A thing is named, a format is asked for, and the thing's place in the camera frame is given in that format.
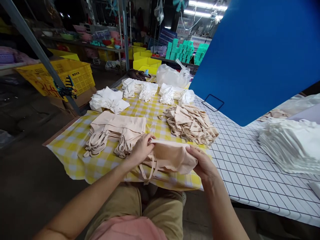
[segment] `cardboard box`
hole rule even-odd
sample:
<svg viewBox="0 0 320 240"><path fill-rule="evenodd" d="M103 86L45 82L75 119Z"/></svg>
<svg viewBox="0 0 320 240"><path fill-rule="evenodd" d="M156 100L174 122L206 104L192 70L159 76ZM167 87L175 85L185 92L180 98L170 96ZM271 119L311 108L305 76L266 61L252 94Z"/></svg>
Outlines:
<svg viewBox="0 0 320 240"><path fill-rule="evenodd" d="M92 95L95 93L97 93L97 89L95 87L92 87L89 90L82 93L74 101L78 107L82 107L83 105L87 104L91 100ZM60 100L60 99L54 98L54 97L50 97L50 96L47 96L47 98L49 99L49 102L52 105L60 108L60 110L63 113L65 113L67 115L71 115L72 117L78 116L78 114L76 113L76 111L73 109L73 107L71 106L71 104L69 102L65 102L63 100Z"/></svg>

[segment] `pink fabric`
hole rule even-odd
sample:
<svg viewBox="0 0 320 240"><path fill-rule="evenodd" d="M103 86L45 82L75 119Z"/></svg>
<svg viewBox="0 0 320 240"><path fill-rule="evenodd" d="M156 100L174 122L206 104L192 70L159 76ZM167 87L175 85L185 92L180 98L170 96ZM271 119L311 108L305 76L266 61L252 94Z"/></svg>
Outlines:
<svg viewBox="0 0 320 240"><path fill-rule="evenodd" d="M164 231L157 228L147 217L114 217L94 231L90 240L167 240Z"/></svg>
<svg viewBox="0 0 320 240"><path fill-rule="evenodd" d="M29 57L27 54L22 53L16 49L10 48L10 47L4 47L0 46L0 53L12 53L15 59L15 62L25 62L26 64L38 64L39 62L31 57Z"/></svg>

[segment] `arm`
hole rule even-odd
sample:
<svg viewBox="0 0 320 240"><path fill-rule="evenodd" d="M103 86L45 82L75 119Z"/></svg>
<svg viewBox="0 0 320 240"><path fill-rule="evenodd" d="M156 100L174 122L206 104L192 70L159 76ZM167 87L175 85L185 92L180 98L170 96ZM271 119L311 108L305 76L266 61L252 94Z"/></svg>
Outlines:
<svg viewBox="0 0 320 240"><path fill-rule="evenodd" d="M130 156L119 166L80 192L34 237L40 239L75 239L102 207L125 175L138 166L151 152L151 134L144 134Z"/></svg>
<svg viewBox="0 0 320 240"><path fill-rule="evenodd" d="M209 210L212 218L212 231L214 239L249 240L237 214L235 213L223 180L208 155L194 146L187 151L198 159L194 168L201 178L203 189L207 196Z"/></svg>

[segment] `hand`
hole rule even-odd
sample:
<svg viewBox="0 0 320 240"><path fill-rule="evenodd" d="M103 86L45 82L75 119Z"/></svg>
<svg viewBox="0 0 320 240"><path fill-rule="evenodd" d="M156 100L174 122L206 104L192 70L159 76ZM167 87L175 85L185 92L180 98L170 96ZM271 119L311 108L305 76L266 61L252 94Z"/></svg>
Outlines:
<svg viewBox="0 0 320 240"><path fill-rule="evenodd" d="M133 167L142 163L154 148L153 143L149 144L150 138L156 139L151 133L143 134L133 147L131 154L127 157L127 160L134 163Z"/></svg>
<svg viewBox="0 0 320 240"><path fill-rule="evenodd" d="M193 145L186 147L188 153L198 160L197 166L193 169L202 181L208 182L214 178L220 177L220 174L207 154L200 148Z"/></svg>

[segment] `beige garment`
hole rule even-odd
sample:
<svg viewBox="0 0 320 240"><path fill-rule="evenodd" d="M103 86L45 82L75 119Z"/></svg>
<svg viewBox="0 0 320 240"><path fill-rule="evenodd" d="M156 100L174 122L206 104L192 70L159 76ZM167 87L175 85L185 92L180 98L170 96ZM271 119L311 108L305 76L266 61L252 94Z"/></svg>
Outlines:
<svg viewBox="0 0 320 240"><path fill-rule="evenodd" d="M261 122L266 122L268 120L269 117L273 117L273 118L287 118L290 117L290 114L281 111L280 109L272 109L270 112L267 112L265 115L263 115L262 117L258 118L258 121Z"/></svg>
<svg viewBox="0 0 320 240"><path fill-rule="evenodd" d="M189 145L186 143L154 139L150 143L154 143L155 147L143 162L143 164L151 167L148 178L144 173L142 164L139 165L143 178L148 182L157 174L157 171L188 174L198 164L198 160L187 152L186 147Z"/></svg>
<svg viewBox="0 0 320 240"><path fill-rule="evenodd" d="M176 105L158 117L162 119L163 116L167 117L171 133L186 141L210 146L219 135L206 112L194 105Z"/></svg>
<svg viewBox="0 0 320 240"><path fill-rule="evenodd" d="M84 157L95 156L105 149L108 140L119 140L114 153L126 158L146 130L145 117L121 116L104 111L92 121L91 137L87 141Z"/></svg>
<svg viewBox="0 0 320 240"><path fill-rule="evenodd" d="M137 187L121 183L94 216L85 240L89 240L101 223L113 217L145 216L162 229L168 240L182 240L182 196L174 191L158 188L144 211Z"/></svg>

